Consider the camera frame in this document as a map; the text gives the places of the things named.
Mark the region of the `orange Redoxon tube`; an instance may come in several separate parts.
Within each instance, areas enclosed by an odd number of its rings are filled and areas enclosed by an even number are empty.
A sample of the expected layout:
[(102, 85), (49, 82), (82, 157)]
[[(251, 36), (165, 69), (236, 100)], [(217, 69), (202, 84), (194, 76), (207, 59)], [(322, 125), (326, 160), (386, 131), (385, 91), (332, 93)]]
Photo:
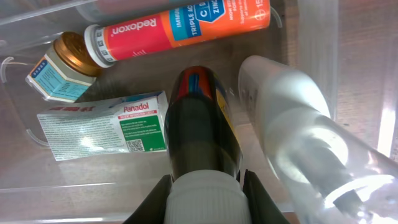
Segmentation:
[(265, 29), (269, 0), (209, 0), (133, 19), (85, 29), (91, 58), (108, 68), (118, 60)]

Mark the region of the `small jar gold lid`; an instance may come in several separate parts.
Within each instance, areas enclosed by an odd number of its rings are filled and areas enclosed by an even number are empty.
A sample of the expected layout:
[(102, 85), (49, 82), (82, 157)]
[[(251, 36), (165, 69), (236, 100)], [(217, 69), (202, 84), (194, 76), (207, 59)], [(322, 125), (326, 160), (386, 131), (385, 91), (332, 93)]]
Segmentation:
[(54, 40), (25, 80), (46, 101), (73, 103), (100, 76), (82, 35), (64, 32)]

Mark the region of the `white green Panadol box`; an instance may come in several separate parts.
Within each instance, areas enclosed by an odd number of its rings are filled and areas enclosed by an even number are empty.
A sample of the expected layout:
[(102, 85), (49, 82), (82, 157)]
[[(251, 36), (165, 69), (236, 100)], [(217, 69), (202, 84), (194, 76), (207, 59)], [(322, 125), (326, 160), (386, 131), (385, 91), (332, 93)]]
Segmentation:
[(53, 106), (37, 118), (56, 161), (166, 150), (164, 91)]

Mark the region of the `clear plastic container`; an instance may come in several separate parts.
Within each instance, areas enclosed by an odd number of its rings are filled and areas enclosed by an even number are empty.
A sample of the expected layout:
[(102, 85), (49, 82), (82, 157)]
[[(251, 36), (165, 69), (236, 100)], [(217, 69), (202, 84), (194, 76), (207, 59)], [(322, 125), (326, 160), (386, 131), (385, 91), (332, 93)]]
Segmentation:
[[(56, 161), (37, 115), (50, 106), (25, 78), (63, 32), (83, 32), (185, 5), (185, 1), (1, 2), (1, 222), (121, 223), (170, 173), (165, 152)], [(282, 213), (297, 222), (239, 102), (238, 72), (259, 55), (301, 70), (325, 96), (331, 118), (397, 159), (397, 2), (272, 1), (269, 28), (132, 58), (106, 69), (82, 96), (96, 101), (153, 91), (170, 94), (179, 73), (211, 68), (229, 99), (252, 170)]]

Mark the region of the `dark bottle white cap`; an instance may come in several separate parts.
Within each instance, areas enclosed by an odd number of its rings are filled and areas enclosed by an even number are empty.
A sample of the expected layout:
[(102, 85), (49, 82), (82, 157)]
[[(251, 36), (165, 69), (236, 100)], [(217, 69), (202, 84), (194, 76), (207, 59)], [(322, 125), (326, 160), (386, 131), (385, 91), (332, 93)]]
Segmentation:
[(217, 75), (207, 67), (181, 72), (165, 117), (173, 183), (165, 223), (250, 223), (239, 183), (242, 151)]

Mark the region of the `white spray bottle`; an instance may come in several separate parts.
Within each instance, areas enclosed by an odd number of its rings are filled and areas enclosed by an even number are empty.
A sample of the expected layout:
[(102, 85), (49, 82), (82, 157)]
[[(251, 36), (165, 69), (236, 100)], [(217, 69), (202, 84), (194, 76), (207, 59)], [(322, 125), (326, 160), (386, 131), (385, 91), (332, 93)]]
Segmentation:
[(397, 164), (333, 121), (307, 74), (253, 55), (238, 90), (301, 223), (397, 222)]

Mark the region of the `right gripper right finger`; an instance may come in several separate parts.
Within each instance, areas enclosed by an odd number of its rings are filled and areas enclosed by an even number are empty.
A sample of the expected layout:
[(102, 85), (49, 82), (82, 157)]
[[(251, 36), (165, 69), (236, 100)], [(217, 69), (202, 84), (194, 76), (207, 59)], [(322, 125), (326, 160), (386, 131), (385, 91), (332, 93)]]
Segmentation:
[(255, 172), (244, 175), (243, 192), (248, 198), (252, 224), (290, 224), (271, 199)]

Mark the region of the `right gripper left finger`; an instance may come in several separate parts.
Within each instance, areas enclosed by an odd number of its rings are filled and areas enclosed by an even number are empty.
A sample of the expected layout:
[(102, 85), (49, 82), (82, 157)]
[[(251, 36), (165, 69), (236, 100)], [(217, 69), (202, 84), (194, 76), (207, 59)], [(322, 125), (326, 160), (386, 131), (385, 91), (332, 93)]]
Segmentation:
[(163, 224), (171, 186), (171, 175), (164, 175), (123, 224)]

